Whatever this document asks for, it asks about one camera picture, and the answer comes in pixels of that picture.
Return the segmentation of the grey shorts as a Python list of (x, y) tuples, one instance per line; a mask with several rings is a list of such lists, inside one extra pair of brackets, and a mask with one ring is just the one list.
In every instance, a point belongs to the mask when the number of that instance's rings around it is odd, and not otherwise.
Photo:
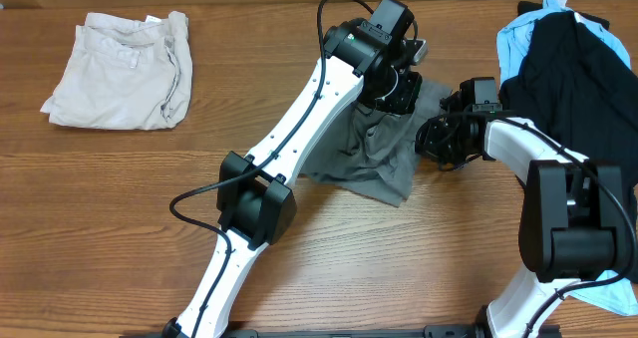
[(371, 111), (354, 103), (329, 126), (301, 173), (393, 206), (407, 200), (421, 157), (415, 152), (418, 128), (441, 112), (452, 89), (424, 80), (411, 114)]

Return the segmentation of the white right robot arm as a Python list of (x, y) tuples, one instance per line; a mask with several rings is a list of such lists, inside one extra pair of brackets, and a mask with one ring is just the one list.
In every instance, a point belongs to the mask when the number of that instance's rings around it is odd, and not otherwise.
[(569, 294), (610, 285), (633, 268), (635, 227), (618, 166), (560, 145), (498, 100), (492, 78), (473, 78), (441, 99), (418, 130), (416, 151), (441, 170), (500, 161), (523, 186), (522, 265), (472, 325), (428, 326), (427, 337), (557, 337), (545, 320)]

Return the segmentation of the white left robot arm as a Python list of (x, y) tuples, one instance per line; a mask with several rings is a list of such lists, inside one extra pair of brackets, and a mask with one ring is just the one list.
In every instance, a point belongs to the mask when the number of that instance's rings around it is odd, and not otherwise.
[(414, 14), (398, 0), (381, 0), (369, 18), (355, 18), (319, 29), (320, 57), (306, 86), (272, 129), (245, 156), (229, 153), (219, 181), (182, 193), (177, 204), (210, 189), (216, 191), (217, 225), (206, 229), (217, 241), (210, 262), (187, 307), (170, 319), (167, 338), (220, 337), (230, 310), (257, 257), (276, 243), (292, 222), (297, 206), (292, 186), (317, 143), (352, 103), (388, 114), (415, 108), (421, 86), (412, 72), (427, 48)]

